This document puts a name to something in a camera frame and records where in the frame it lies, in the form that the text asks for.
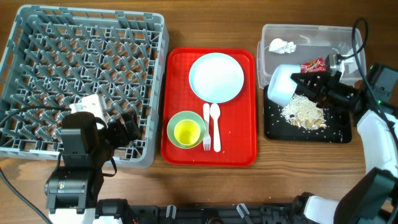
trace black cutting board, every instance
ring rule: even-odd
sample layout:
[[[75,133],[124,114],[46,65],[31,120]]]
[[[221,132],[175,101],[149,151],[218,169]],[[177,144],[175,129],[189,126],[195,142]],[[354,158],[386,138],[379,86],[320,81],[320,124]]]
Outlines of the black cutting board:
[[[264,134],[269,139],[316,141],[349,143],[353,136],[351,134],[351,121],[348,111],[340,111],[329,107],[323,110],[327,128],[318,130],[306,130],[288,123],[281,115],[282,107],[268,99],[268,86],[264,88]]]

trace gray dish rack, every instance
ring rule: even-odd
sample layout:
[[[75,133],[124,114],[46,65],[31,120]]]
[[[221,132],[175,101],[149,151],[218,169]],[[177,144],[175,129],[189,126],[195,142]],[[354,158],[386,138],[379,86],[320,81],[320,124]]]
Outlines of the gray dish rack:
[[[107,121],[131,110],[139,115],[142,136],[115,150],[117,165],[149,167],[168,46],[160,14],[22,6],[0,63],[0,118],[23,106],[67,107],[98,93],[108,106]],[[56,159],[67,113],[29,110],[14,116],[0,129],[0,156]]]

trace candy wrapper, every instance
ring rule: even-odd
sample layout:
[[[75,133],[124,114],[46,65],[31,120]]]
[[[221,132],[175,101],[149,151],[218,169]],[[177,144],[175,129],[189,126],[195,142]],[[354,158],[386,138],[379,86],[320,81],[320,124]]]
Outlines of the candy wrapper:
[[[321,57],[312,60],[311,62],[304,63],[300,66],[301,73],[307,72],[322,72],[326,70],[325,60]]]

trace table surface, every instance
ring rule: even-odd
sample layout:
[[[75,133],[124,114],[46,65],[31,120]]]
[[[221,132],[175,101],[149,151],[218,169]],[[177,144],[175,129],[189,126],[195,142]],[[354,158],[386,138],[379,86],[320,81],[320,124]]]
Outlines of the table surface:
[[[256,56],[265,24],[352,26],[365,17],[370,26],[366,60],[398,67],[398,1],[100,1],[13,0],[0,3],[0,52],[18,8],[26,3],[52,6],[158,12],[176,47],[227,47]],[[290,202],[304,191],[339,200],[365,174],[363,147],[356,129],[349,144],[271,141],[264,137],[263,94],[257,90],[258,156],[247,168],[172,166],[160,155],[148,169],[119,168],[105,178],[99,199],[126,198],[131,205],[233,205]],[[0,159],[15,188],[44,213],[44,183],[55,161]],[[104,170],[111,172],[110,167]],[[0,223],[42,220],[0,182]]]

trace white plate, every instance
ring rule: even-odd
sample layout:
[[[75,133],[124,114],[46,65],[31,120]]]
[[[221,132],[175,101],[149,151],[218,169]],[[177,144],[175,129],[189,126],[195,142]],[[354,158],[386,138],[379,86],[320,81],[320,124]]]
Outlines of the white plate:
[[[189,85],[204,101],[224,103],[242,89],[243,70],[231,56],[211,53],[200,57],[189,71]]]

